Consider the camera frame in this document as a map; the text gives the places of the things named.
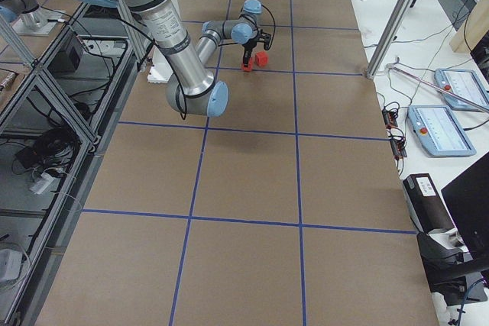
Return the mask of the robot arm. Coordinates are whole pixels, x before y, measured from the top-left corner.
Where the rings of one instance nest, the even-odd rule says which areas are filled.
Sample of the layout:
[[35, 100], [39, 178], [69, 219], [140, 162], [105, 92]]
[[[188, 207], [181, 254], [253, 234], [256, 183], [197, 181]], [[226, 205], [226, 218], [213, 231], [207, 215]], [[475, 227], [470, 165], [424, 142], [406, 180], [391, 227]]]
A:
[[1, 0], [1, 16], [9, 23], [39, 9], [37, 0]]
[[228, 104], [228, 86], [218, 80], [205, 64], [222, 41], [233, 40], [244, 48], [243, 65], [248, 66], [252, 50], [261, 42], [270, 48], [272, 35], [263, 31], [260, 18], [263, 5], [258, 0], [244, 2], [238, 18], [208, 21], [202, 27], [197, 45], [191, 43], [187, 29], [171, 0], [79, 0], [114, 8], [125, 2], [141, 16], [150, 39], [163, 54], [173, 75], [167, 85], [167, 102], [182, 116], [218, 117]]

